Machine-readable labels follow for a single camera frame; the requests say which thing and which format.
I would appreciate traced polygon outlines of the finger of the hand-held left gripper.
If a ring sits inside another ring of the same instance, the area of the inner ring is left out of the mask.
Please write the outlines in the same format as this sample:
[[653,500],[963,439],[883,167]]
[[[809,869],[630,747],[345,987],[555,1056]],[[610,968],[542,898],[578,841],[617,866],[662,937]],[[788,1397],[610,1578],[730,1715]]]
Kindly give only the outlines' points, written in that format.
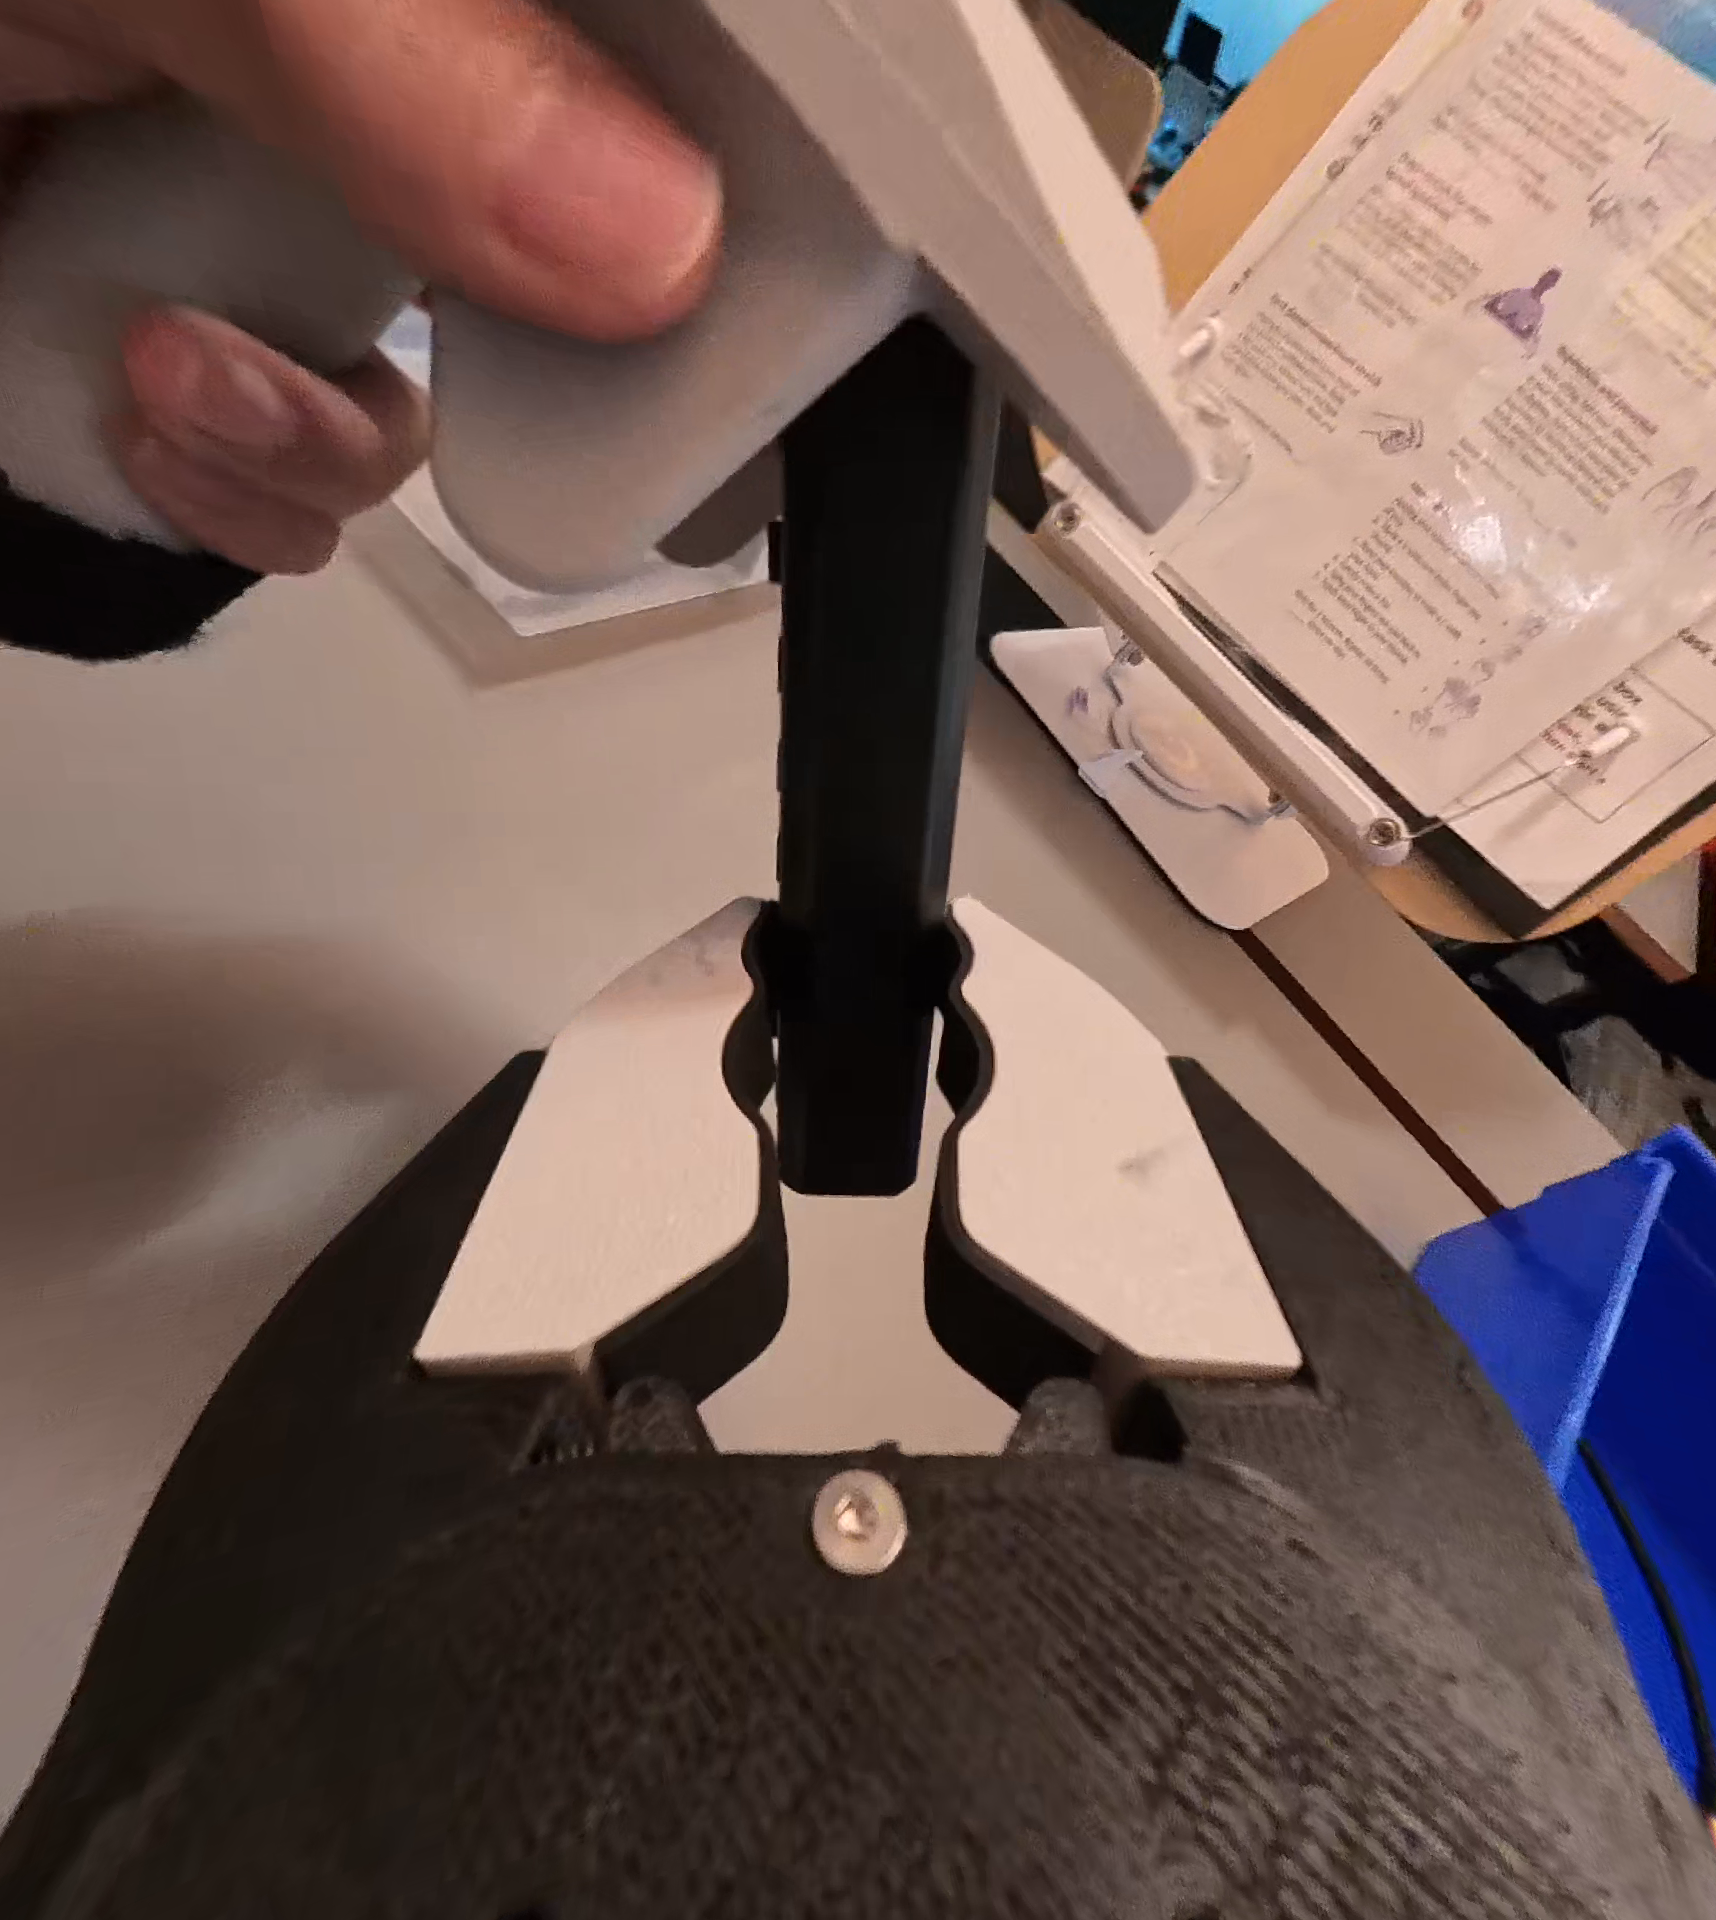
[[1157,254],[1022,5],[711,13],[1026,414],[1140,528],[1172,520],[1195,468]]

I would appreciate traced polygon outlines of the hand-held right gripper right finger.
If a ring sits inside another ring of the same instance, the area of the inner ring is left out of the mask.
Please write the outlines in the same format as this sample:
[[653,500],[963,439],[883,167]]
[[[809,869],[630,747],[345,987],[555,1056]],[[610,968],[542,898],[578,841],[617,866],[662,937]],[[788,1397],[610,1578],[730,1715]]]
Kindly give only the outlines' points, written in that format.
[[1303,1353],[1157,1036],[976,898],[947,915],[924,1236],[939,1349],[1018,1409],[1048,1380],[1282,1381]]

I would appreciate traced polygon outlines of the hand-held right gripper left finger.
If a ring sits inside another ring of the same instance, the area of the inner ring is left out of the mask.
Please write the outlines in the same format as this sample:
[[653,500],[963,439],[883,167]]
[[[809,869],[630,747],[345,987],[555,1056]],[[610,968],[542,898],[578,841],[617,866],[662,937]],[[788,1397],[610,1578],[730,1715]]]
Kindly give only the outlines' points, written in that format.
[[701,1401],[771,1343],[790,1283],[759,909],[725,902],[558,1029],[416,1337],[423,1374]]

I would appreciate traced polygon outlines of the black usb hub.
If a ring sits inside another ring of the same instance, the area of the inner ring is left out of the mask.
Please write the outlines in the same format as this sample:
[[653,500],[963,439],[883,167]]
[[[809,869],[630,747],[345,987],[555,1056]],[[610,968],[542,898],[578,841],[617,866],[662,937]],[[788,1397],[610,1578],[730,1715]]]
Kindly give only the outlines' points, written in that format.
[[962,781],[998,396],[927,320],[780,441],[775,1153],[816,1196],[912,1185],[955,961]]

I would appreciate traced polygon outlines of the person's left hand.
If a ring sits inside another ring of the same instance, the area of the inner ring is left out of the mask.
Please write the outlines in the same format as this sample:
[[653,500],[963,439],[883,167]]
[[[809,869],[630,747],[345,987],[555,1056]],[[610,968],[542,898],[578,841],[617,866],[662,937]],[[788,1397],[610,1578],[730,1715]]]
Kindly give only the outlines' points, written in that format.
[[[0,209],[53,113],[197,93],[329,179],[428,285],[590,342],[701,299],[723,232],[709,156],[576,28],[495,1],[0,1]],[[428,452],[379,353],[318,378],[186,306],[124,330],[104,435],[192,548],[310,573]]]

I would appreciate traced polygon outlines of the instruction sheet on clipboard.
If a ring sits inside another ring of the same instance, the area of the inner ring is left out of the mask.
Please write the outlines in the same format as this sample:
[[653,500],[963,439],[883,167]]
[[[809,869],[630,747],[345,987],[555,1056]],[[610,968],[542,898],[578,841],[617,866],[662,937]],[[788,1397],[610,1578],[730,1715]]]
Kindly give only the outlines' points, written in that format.
[[[1240,261],[1312,184],[1312,156],[1329,131],[1365,118],[1365,92],[1395,51],[1415,51],[1422,1],[1335,1],[1296,28],[1215,130],[1144,214],[1170,303],[1192,306],[1207,279]],[[1362,866],[1323,828],[1335,868],[1362,879],[1402,921],[1439,937],[1509,944],[1564,933],[1613,909],[1662,869],[1716,839],[1716,791],[1636,857],[1602,875],[1553,913],[1509,929],[1492,919],[1453,875],[1424,852],[1397,868]]]

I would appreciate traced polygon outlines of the white clamp bar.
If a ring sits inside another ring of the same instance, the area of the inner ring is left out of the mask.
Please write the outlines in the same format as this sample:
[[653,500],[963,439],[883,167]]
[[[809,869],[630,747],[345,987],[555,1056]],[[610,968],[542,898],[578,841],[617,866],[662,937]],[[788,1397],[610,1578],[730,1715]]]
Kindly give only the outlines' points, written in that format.
[[1031,538],[1120,636],[1326,838],[1352,860],[1380,869],[1410,860],[1415,836],[1402,814],[1188,615],[1154,575],[1150,560],[1104,513],[1064,497],[1045,509]]

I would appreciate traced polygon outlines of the laminated instruction sheet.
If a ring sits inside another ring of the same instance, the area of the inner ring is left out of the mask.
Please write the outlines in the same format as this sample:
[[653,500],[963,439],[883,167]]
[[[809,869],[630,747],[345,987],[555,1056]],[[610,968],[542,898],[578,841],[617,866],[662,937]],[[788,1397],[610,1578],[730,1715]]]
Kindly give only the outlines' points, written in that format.
[[1509,931],[1716,791],[1716,3],[1428,3],[1188,299],[1154,544]]

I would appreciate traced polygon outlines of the blue plastic bin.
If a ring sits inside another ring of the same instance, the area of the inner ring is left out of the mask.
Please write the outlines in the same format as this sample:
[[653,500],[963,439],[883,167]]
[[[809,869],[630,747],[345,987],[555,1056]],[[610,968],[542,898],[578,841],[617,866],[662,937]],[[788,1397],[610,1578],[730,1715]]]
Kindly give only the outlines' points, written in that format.
[[1561,1499],[1716,1849],[1716,1155],[1674,1125],[1431,1239],[1415,1282]]

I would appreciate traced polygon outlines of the white adhesive mount plate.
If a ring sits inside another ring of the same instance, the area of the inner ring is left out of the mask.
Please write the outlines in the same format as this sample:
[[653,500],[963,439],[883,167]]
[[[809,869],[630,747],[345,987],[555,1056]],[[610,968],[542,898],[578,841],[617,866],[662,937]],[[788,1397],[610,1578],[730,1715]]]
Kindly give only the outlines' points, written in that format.
[[1329,877],[1316,836],[1140,647],[1110,628],[1010,630],[989,664],[1076,780],[1205,921],[1245,931]]

